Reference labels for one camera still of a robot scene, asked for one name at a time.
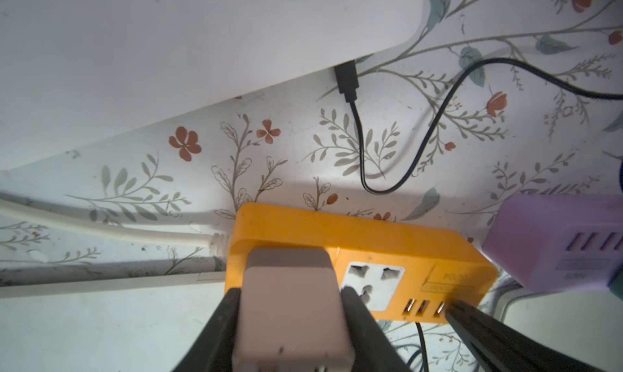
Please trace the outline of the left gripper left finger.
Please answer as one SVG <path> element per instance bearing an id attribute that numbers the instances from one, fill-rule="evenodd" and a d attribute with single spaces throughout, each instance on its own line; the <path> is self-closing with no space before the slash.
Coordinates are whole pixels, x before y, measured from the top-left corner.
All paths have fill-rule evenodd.
<path id="1" fill-rule="evenodd" d="M 232 372 L 241 289 L 229 289 L 173 372 Z"/>

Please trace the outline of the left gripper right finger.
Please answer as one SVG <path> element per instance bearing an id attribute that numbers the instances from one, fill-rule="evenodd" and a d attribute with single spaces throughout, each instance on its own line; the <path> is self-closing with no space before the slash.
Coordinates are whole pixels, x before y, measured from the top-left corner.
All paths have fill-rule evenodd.
<path id="1" fill-rule="evenodd" d="M 355 289 L 345 287 L 340 295 L 355 352 L 352 371 L 409 372 Z"/>

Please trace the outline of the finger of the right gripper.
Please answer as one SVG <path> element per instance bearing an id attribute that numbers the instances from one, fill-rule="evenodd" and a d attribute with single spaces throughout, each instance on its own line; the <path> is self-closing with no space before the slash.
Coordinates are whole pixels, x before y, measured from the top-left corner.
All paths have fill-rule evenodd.
<path id="1" fill-rule="evenodd" d="M 462 301 L 445 308 L 446 321 L 486 371 L 597 371 L 539 344 Z"/>

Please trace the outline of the white laptop front left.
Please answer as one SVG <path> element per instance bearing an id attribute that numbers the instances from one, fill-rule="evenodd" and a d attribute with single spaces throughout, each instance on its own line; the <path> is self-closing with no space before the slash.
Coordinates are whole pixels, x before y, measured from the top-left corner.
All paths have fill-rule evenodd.
<path id="1" fill-rule="evenodd" d="M 3 371 L 172 371 L 224 296 L 225 275 L 1 290 Z"/>

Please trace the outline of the white laptop with red logo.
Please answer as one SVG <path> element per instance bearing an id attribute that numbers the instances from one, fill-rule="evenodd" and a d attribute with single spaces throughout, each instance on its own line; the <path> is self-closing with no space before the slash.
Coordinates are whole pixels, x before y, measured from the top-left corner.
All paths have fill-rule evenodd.
<path id="1" fill-rule="evenodd" d="M 423 2 L 1 0 L 1 167 L 397 46 Z"/>

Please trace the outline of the orange power strip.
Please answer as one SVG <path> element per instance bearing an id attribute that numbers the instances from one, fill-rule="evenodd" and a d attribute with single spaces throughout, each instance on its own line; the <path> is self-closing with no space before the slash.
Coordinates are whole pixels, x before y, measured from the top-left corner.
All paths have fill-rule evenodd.
<path id="1" fill-rule="evenodd" d="M 251 252 L 279 248 L 326 253 L 337 284 L 381 320 L 444 324 L 446 307 L 477 306 L 498 277 L 451 230 L 248 203 L 235 221 L 225 289 L 242 287 Z"/>

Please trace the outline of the purple power strip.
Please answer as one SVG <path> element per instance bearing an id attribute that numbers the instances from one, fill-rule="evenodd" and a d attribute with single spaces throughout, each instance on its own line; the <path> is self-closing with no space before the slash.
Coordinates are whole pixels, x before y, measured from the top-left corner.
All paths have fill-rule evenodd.
<path id="1" fill-rule="evenodd" d="M 515 195 L 482 250 L 532 292 L 606 290 L 622 271 L 622 197 Z"/>

